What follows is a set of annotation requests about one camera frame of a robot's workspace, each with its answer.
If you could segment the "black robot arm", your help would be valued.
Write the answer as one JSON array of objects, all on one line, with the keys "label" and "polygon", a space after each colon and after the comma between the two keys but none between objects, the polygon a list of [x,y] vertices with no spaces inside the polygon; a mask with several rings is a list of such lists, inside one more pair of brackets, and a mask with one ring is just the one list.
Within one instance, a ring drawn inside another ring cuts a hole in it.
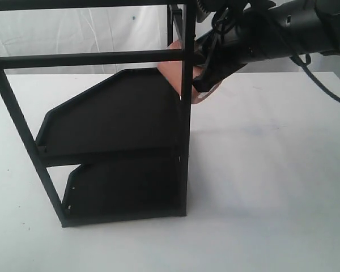
[{"label": "black robot arm", "polygon": [[340,56],[340,1],[197,1],[197,21],[211,30],[196,41],[198,92],[252,62],[320,53]]}]

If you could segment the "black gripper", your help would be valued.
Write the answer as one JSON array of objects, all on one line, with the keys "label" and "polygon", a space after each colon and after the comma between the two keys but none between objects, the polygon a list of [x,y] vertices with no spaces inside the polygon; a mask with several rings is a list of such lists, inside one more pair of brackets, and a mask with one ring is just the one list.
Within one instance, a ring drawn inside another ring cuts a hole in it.
[{"label": "black gripper", "polygon": [[223,48],[220,35],[208,31],[195,41],[195,77],[192,85],[198,92],[209,92],[224,78],[242,67],[231,51]]}]

